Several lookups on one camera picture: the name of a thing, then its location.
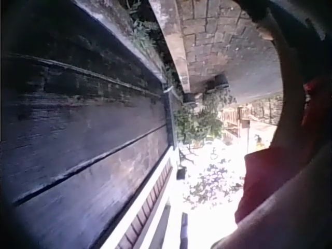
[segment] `white trim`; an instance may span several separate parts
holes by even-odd
[[[170,189],[172,189],[172,179],[175,179],[176,170],[171,167],[168,177],[165,181],[165,184],[159,194],[159,197],[156,201],[154,208],[151,211],[151,214],[144,225],[144,228],[135,243],[133,249],[149,249],[152,239],[155,235],[156,229],[158,227],[162,212],[166,206]]]
[[[182,193],[179,191],[181,189],[180,181],[176,181],[176,176],[174,182],[172,183],[172,190],[170,199],[171,211],[167,223],[167,228],[164,236],[164,243],[162,245],[162,249],[170,249],[170,248],[179,248],[181,239],[181,226],[182,226],[182,205],[181,198]]]
[[[130,224],[135,219],[135,216],[142,208],[143,203],[146,201],[148,195],[150,194],[151,190],[156,184],[157,179],[159,178],[161,172],[165,168],[169,158],[172,156],[172,153],[173,153],[173,146],[170,146],[165,155],[163,156],[162,160],[160,161],[159,165],[157,166],[156,170],[150,177],[149,181],[142,189],[141,193],[137,196],[137,198],[132,203],[130,208],[127,210],[123,218],[120,220],[119,224],[110,234],[110,236],[106,239],[105,243],[101,246],[101,249],[114,249],[119,244],[123,235],[127,232],[127,229],[129,228]]]

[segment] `wooden plank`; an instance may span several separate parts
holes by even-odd
[[[168,147],[166,128],[96,162],[16,208],[43,248],[89,248]]]
[[[2,184],[11,202],[165,124],[153,96],[56,68],[5,68],[20,72],[7,71],[1,99]]]
[[[131,249],[133,248],[132,244],[130,243],[130,241],[126,238],[126,236],[123,236],[119,245],[118,245],[121,249]]]
[[[142,206],[142,210],[143,210],[144,214],[146,215],[146,217],[149,218],[150,209],[149,209],[149,206],[147,205],[147,202],[144,202],[144,204]]]
[[[25,9],[20,28],[9,31],[7,52],[67,63],[162,94],[141,61],[72,1],[34,0]]]
[[[152,200],[151,195],[149,195],[149,196],[147,197],[146,201],[147,201],[147,204],[148,204],[148,206],[149,206],[149,209],[151,210],[151,209],[154,207],[154,202],[153,202],[153,200]]]
[[[137,233],[140,233],[143,229],[143,226],[142,226],[142,224],[140,223],[140,221],[137,217],[135,217],[135,219],[133,220],[131,225]]]
[[[128,227],[128,230],[125,235],[126,235],[127,239],[131,242],[132,245],[135,244],[135,242],[139,236],[139,234],[136,234],[136,232],[134,231],[132,226]]]
[[[145,216],[145,214],[143,213],[143,210],[140,209],[137,213],[137,218],[140,221],[140,223],[144,226],[146,221],[147,221],[147,217]]]

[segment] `leafy plant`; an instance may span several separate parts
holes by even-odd
[[[236,102],[235,97],[230,95],[228,88],[223,90],[216,89],[212,93],[205,93],[203,95],[203,105],[206,108],[211,108],[216,111]]]
[[[195,113],[190,107],[182,107],[174,114],[178,140],[191,144],[204,140],[208,135],[221,137],[224,126],[217,116],[218,113],[207,108]]]
[[[210,164],[196,179],[191,178],[184,185],[187,188],[183,198],[192,210],[202,204],[212,208],[231,202],[234,193],[243,188],[243,177],[217,163]]]

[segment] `brick pavement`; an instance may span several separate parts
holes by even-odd
[[[225,72],[238,102],[281,90],[276,52],[231,0],[177,0],[192,92]]]

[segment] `person's arm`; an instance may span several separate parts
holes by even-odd
[[[270,147],[294,147],[303,119],[306,95],[303,77],[294,51],[287,44],[282,31],[270,12],[258,25],[268,30],[279,56],[283,86],[283,107],[280,121]]]

